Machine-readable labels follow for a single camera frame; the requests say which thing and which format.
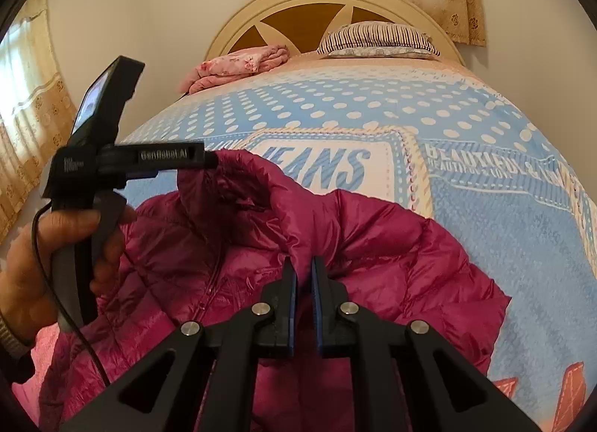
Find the polka dot pattern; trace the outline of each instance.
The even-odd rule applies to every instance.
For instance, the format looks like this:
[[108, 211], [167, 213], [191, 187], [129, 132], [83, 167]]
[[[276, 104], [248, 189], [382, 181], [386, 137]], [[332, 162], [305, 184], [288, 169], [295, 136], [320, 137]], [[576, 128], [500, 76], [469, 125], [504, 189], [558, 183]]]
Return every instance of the polka dot pattern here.
[[493, 145], [538, 159], [557, 153], [518, 109], [483, 85], [462, 79], [438, 83], [429, 73], [409, 80], [404, 70], [396, 75], [400, 81], [368, 74], [391, 70], [337, 67], [332, 76], [321, 68], [260, 75], [243, 81], [240, 91], [207, 100], [207, 92], [196, 101], [184, 97], [135, 131], [135, 141], [205, 138], [206, 144], [223, 144], [264, 128], [372, 131], [394, 125], [421, 140], [466, 136], [463, 143]]

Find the metal screw head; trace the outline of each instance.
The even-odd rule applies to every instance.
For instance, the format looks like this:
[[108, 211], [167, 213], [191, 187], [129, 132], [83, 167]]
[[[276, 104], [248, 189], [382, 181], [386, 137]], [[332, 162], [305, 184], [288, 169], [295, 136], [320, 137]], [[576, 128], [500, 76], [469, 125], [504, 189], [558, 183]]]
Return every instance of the metal screw head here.
[[411, 329], [416, 334], [427, 334], [429, 332], [429, 325], [425, 321], [413, 321]]
[[187, 321], [182, 326], [180, 326], [180, 331], [185, 336], [193, 336], [197, 334], [201, 330], [201, 325], [196, 323], [195, 321]]
[[354, 302], [343, 302], [340, 304], [340, 312], [347, 316], [352, 316], [359, 312], [359, 306]]
[[272, 308], [266, 302], [258, 302], [256, 304], [253, 304], [251, 310], [253, 314], [255, 314], [255, 316], [264, 316], [267, 313], [269, 313], [272, 310]]

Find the blue bedspread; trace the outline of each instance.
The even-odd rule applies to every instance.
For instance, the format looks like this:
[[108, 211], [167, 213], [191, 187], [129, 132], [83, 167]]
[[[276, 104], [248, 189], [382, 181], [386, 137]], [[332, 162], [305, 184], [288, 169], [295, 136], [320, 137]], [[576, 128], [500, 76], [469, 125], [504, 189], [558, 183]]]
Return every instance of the blue bedspread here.
[[[127, 142], [242, 147], [315, 193], [343, 188], [434, 218], [513, 297], [489, 378], [540, 424], [593, 389], [597, 209], [508, 100], [447, 66], [317, 67], [227, 90], [186, 97]], [[157, 191], [174, 188], [173, 175], [161, 181]]]

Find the pillow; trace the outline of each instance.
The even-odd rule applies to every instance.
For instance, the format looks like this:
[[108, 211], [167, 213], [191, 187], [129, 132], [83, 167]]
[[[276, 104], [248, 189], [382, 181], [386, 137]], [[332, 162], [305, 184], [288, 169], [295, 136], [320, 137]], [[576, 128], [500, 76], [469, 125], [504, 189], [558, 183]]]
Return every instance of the pillow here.
[[383, 21], [356, 22], [332, 31], [322, 38], [317, 52], [329, 54], [338, 49], [377, 46], [404, 46], [440, 54], [429, 36], [415, 27]]
[[327, 58], [414, 58], [416, 60], [436, 60], [427, 49], [405, 48], [404, 46], [379, 46], [375, 48], [336, 49]]

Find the blue gripper pad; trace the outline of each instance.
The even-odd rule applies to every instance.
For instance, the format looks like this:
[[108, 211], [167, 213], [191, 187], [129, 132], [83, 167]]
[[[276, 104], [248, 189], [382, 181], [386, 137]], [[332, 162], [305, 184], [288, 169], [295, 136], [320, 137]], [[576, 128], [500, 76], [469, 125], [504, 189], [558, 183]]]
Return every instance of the blue gripper pad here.
[[311, 260], [311, 300], [313, 305], [315, 336], [317, 338], [317, 351], [321, 355], [323, 353], [323, 314], [321, 311], [321, 293], [319, 292], [315, 259]]
[[295, 316], [297, 311], [297, 287], [298, 280], [297, 274], [293, 273], [293, 283], [290, 291], [290, 312], [289, 312], [289, 325], [290, 330], [288, 333], [288, 347], [290, 348], [290, 356], [294, 356], [294, 333], [295, 333]]

